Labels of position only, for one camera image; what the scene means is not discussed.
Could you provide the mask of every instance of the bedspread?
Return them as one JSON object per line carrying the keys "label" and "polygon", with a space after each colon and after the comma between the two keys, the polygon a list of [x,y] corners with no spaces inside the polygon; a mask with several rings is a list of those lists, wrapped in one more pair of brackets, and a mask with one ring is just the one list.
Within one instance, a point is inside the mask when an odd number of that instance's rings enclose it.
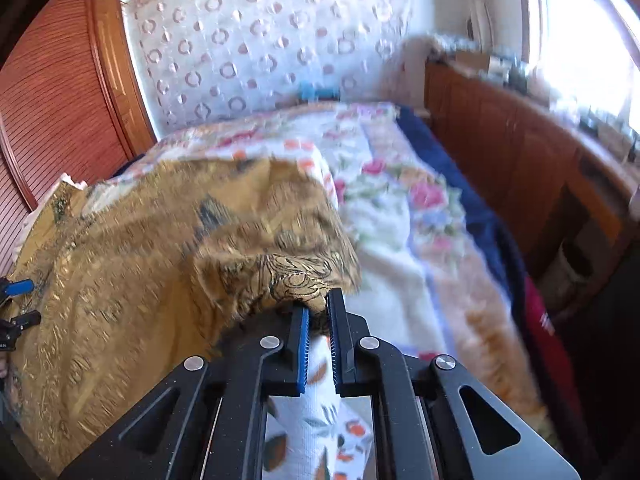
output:
{"label": "bedspread", "polygon": [[167,159],[297,160],[337,203],[360,260],[362,286],[346,298],[348,310],[405,354],[455,356],[549,436],[510,299],[465,229],[460,192],[418,158],[397,113],[392,104],[320,103],[187,128],[115,181],[135,181]]}

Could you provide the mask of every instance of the white towel with fruit print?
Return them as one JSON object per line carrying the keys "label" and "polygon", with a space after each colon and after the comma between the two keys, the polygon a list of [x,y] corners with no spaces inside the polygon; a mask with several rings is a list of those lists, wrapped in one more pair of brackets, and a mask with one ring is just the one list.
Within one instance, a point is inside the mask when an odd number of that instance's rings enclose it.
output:
{"label": "white towel with fruit print", "polygon": [[304,395],[271,397],[268,412],[264,480],[362,478],[373,435],[335,393],[328,338],[311,342]]}

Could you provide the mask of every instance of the gold brocade fabric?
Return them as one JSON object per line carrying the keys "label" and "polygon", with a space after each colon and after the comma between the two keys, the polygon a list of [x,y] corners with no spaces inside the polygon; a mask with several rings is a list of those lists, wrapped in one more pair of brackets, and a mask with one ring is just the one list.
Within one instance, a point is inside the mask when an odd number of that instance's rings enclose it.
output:
{"label": "gold brocade fabric", "polygon": [[91,192],[62,184],[49,200],[10,277],[36,289],[4,315],[42,314],[5,393],[55,473],[234,320],[287,300],[322,310],[359,280],[337,213],[295,164],[162,163],[83,216]]}

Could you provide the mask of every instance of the triangular cutout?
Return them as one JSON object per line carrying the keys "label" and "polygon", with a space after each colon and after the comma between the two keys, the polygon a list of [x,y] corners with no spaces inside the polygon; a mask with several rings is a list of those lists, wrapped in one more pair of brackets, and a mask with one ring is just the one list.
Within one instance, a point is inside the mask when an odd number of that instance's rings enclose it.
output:
{"label": "triangular cutout", "polygon": [[178,388],[169,388],[120,435],[120,441],[144,454],[155,454],[179,397]]}
{"label": "triangular cutout", "polygon": [[520,434],[504,420],[473,388],[460,388],[460,397],[465,404],[482,452],[492,455],[520,441]]}

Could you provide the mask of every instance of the blue object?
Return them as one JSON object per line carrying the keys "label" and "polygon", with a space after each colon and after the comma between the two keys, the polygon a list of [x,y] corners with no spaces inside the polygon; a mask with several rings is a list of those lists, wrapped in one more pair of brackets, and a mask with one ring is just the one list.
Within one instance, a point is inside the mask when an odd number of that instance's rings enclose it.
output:
{"label": "blue object", "polygon": [[298,342],[298,393],[305,393],[306,372],[309,368],[309,309],[302,311],[302,327]]}
{"label": "blue object", "polygon": [[8,296],[20,296],[27,294],[33,290],[33,282],[31,280],[21,280],[20,282],[9,282],[4,287],[4,293]]}
{"label": "blue object", "polygon": [[340,90],[337,88],[316,88],[311,83],[303,81],[298,90],[298,99],[302,102],[339,101]]}

